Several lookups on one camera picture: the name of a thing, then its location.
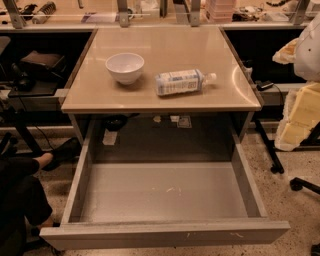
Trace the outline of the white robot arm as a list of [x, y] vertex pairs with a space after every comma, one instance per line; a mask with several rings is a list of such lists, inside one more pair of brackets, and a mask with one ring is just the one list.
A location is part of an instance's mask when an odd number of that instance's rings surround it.
[[306, 84], [288, 93], [275, 137], [275, 147], [282, 151], [297, 148], [320, 122], [320, 14], [309, 23], [300, 36], [291, 40], [272, 60], [292, 63], [294, 74]]

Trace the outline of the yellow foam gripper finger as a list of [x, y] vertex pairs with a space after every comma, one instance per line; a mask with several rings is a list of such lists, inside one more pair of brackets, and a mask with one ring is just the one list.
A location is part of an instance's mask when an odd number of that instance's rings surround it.
[[286, 45], [284, 45], [279, 51], [277, 51], [273, 57], [272, 60], [279, 64], [290, 64], [293, 63], [296, 59], [296, 45], [297, 45], [298, 39], [295, 38], [288, 42]]
[[290, 90], [276, 131], [275, 147], [292, 151], [309, 137], [319, 122], [320, 83], [307, 83], [299, 90]]

